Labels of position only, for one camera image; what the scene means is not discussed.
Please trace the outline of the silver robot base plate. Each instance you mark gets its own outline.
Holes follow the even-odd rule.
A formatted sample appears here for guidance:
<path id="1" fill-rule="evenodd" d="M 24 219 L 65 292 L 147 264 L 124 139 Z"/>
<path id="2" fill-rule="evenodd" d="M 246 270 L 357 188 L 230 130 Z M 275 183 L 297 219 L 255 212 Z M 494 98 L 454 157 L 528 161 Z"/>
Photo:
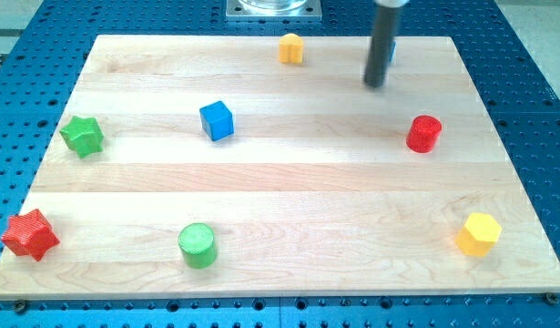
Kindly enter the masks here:
<path id="1" fill-rule="evenodd" d="M 231 20 L 321 20 L 321 0 L 227 0 L 225 14 Z"/>

